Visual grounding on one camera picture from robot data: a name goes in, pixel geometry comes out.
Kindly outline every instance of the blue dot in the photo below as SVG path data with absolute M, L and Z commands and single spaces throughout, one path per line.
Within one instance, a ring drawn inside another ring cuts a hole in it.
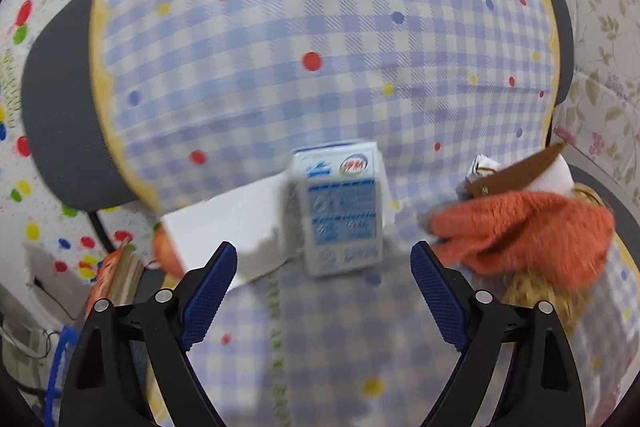
M 400 12 L 393 12 L 391 14 L 391 20 L 396 24 L 402 24 L 404 22 L 404 15 L 402 15 Z
M 134 107 L 140 103 L 142 96 L 139 91 L 133 90 L 129 93 L 127 100 L 129 100 L 129 105 L 133 105 Z
M 382 277 L 378 272 L 370 272 L 364 276 L 364 282 L 367 286 L 380 286 Z

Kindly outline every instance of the yellow dot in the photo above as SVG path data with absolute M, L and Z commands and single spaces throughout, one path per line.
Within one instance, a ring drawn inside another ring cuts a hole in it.
M 161 2 L 158 6 L 156 6 L 156 13 L 158 15 L 167 15 L 171 11 L 171 3 L 169 2 Z
M 98 264 L 98 260 L 93 255 L 85 255 L 84 257 L 82 257 L 82 260 L 85 263 L 90 264 L 91 266 L 95 266 Z
M 379 377 L 367 378 L 362 387 L 362 393 L 367 398 L 376 398 L 385 392 L 385 383 Z
M 394 86 L 391 82 L 386 82 L 384 86 L 382 86 L 382 93 L 385 96 L 391 96 L 396 92 L 396 86 Z
M 40 229 L 33 221 L 27 223 L 27 227 L 24 231 L 27 234 L 27 239 L 31 239 L 32 241 L 35 241 L 40 237 Z
M 87 267 L 78 269 L 78 273 L 85 279 L 93 279 L 95 277 L 94 271 L 91 268 Z
M 31 185 L 28 184 L 26 181 L 20 180 L 15 186 L 25 196 L 31 196 Z

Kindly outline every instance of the red dot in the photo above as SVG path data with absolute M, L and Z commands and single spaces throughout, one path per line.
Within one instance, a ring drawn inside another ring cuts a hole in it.
M 86 248 L 95 247 L 95 241 L 91 237 L 87 237 L 87 236 L 80 238 L 80 244 Z
M 18 152 L 20 153 L 21 156 L 24 156 L 25 158 L 27 158 L 28 156 L 31 155 L 31 149 L 29 147 L 29 142 L 27 141 L 26 136 L 20 136 L 16 140 L 15 146 L 17 147 Z
M 302 65 L 305 67 L 305 70 L 318 71 L 322 65 L 322 57 L 316 52 L 308 52 L 302 57 Z
M 29 15 L 31 15 L 31 7 L 33 7 L 33 3 L 31 1 L 25 1 L 22 3 L 20 10 L 18 10 L 18 16 L 15 18 L 16 26 L 22 26 L 27 22 Z
M 116 230 L 116 233 L 113 234 L 113 238 L 116 241 L 126 241 L 127 239 L 133 239 L 133 234 L 131 232 L 127 232 L 127 230 Z
M 196 165 L 202 165 L 204 162 L 207 161 L 207 155 L 204 152 L 202 152 L 201 150 L 193 151 L 189 155 L 189 158 Z

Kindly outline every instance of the blue and white milk carton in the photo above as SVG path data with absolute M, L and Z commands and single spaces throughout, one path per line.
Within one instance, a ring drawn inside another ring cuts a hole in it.
M 311 275 L 343 273 L 382 260 L 383 207 L 388 185 L 375 142 L 330 144 L 292 152 Z

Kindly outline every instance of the green dot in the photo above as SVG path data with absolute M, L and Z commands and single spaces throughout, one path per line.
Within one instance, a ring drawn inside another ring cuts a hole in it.
M 14 32 L 14 44 L 20 44 L 27 36 L 27 25 L 23 24 L 18 26 L 18 29 Z
M 70 206 L 66 206 L 66 204 L 62 204 L 62 213 L 68 217 L 76 217 L 78 215 L 78 211 L 75 208 L 71 208 Z

